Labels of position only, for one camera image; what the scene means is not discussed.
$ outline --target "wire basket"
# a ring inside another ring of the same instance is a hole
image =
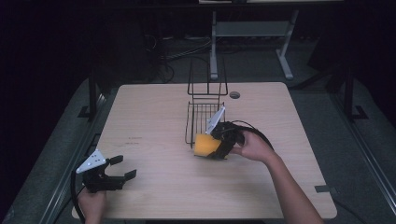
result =
[[[189,86],[187,94],[191,96],[187,108],[187,124],[185,141],[191,148],[195,144],[195,136],[205,133],[207,121],[220,109],[224,102],[220,96],[228,95],[227,77],[225,69],[223,76],[219,75],[217,80],[210,79],[208,69],[205,77],[197,77],[193,73],[193,63],[190,64]],[[220,120],[225,120],[225,113]]]

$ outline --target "forearm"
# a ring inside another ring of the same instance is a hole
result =
[[[318,211],[291,176],[282,159],[276,154],[265,164],[271,174],[276,194],[287,223],[323,223]]]

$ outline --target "white metal frame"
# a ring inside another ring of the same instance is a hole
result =
[[[299,10],[294,10],[289,21],[217,21],[216,11],[212,19],[212,46],[210,51],[210,78],[218,79],[218,61],[216,40],[218,36],[284,36],[285,42],[276,50],[276,56],[282,66],[286,79],[293,79],[286,51],[289,46]]]

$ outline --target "white tag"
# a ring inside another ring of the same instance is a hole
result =
[[[76,173],[81,174],[82,172],[91,170],[92,168],[98,167],[105,163],[106,163],[105,157],[102,155],[102,153],[99,151],[99,149],[96,149],[91,154],[91,156],[77,168]]]
[[[215,129],[216,125],[218,125],[219,120],[222,116],[222,114],[224,113],[225,110],[225,106],[222,105],[220,110],[218,112],[216,112],[215,115],[212,116],[212,118],[210,118],[207,123],[206,123],[206,134],[210,134],[213,129]]]

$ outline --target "human arm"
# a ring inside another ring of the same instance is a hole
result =
[[[99,224],[106,209],[106,191],[90,193],[84,188],[78,195],[78,204],[84,213],[86,224]]]
[[[292,177],[282,159],[255,133],[243,132],[245,144],[231,153],[261,161],[273,178],[283,216],[289,224],[324,223],[314,205]]]

